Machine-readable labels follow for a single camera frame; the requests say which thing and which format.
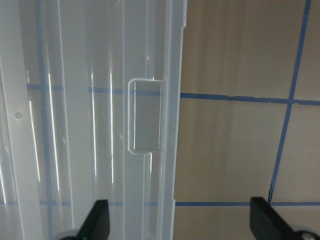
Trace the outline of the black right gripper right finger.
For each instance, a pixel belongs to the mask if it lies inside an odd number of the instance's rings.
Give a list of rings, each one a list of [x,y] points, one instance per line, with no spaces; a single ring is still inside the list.
[[[250,230],[256,240],[299,240],[294,231],[263,197],[250,199]]]

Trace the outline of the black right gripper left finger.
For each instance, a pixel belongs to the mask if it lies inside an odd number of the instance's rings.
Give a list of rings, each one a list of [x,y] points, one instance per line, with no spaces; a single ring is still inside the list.
[[[110,235],[109,203],[97,200],[76,235],[77,240],[107,240]]]

